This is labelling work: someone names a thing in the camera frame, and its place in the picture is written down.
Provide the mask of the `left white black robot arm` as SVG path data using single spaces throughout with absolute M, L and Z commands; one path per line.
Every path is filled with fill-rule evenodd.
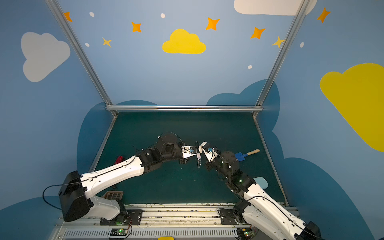
M 186 146 L 176 135 L 160 136 L 151 147 L 137 152 L 134 156 L 99 171 L 67 174 L 59 186 L 59 200 L 63 219 L 73 222 L 85 216 L 113 220 L 126 213 L 117 200 L 105 200 L 97 194 L 127 179 L 141 176 L 159 169 L 164 162 L 182 162 L 197 154 L 198 147 Z

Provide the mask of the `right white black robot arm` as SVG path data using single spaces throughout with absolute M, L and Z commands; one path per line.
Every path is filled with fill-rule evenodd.
M 242 201 L 235 206 L 246 223 L 256 227 L 272 240 L 321 240 L 320 228 L 313 222 L 306 223 L 294 216 L 272 197 L 256 181 L 240 170 L 235 154 L 221 154 L 214 149 L 203 150 L 208 166 L 227 179 L 227 186 Z

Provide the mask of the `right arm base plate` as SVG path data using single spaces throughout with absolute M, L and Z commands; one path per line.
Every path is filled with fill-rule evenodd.
M 234 209 L 219 208 L 218 214 L 222 225 L 246 225 L 243 216 Z

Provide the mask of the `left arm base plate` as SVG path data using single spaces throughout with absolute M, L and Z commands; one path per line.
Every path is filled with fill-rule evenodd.
M 141 224 L 141 219 L 143 215 L 143 210 L 125 210 L 117 215 L 112 220 L 106 220 L 101 218 L 101 226 L 139 226 Z

